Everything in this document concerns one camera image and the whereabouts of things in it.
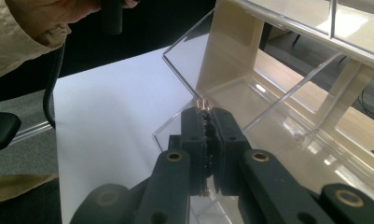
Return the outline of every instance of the floor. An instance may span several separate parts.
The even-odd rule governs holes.
[[[326,49],[307,37],[302,36],[292,45],[296,34],[288,33],[269,41],[265,51],[279,61],[294,68],[302,75],[308,74],[315,66],[328,58],[334,50]],[[314,82],[328,90],[339,71],[349,59],[340,58],[330,64]],[[38,91],[20,98],[0,103],[0,111],[12,112],[22,120],[21,130],[45,121],[42,112],[43,92]],[[364,102],[356,100],[353,106],[374,119],[374,79],[364,92]],[[36,135],[0,151],[0,175],[50,174],[58,171],[56,136],[54,130]]]

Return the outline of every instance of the small metal clip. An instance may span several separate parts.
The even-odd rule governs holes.
[[[196,105],[197,105],[199,110],[201,110],[203,112],[206,112],[206,113],[210,113],[211,108],[210,108],[209,102],[206,100],[206,98],[204,98],[204,97],[198,98],[196,100]]]

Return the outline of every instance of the person's hand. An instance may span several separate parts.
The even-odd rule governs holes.
[[[123,7],[135,7],[134,0]],[[57,24],[73,23],[100,10],[100,0],[6,0],[15,20],[31,38],[36,39]]]

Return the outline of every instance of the black cable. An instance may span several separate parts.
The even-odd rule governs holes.
[[[47,87],[45,88],[44,99],[43,99],[43,104],[42,104],[45,118],[47,119],[48,123],[50,124],[50,126],[52,126],[53,129],[56,129],[56,123],[55,123],[55,118],[53,118],[50,112],[50,98],[52,96],[53,89],[55,89],[56,81],[58,80],[59,74],[62,69],[62,59],[64,55],[64,48],[65,48],[65,43],[62,45],[61,48],[56,50],[55,61],[53,62],[52,69],[50,70],[50,73],[49,73],[48,83],[47,83]]]
[[[364,111],[367,113],[367,115],[372,118],[372,116],[374,116],[374,112],[372,112],[371,110],[369,110],[366,106],[365,106],[365,103],[364,103],[364,91],[361,92],[361,98],[360,96],[358,96],[358,103],[362,106],[362,108],[364,109]]]

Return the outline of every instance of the chair armrest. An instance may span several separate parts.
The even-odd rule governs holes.
[[[18,116],[0,112],[0,150],[7,147],[21,126]]]

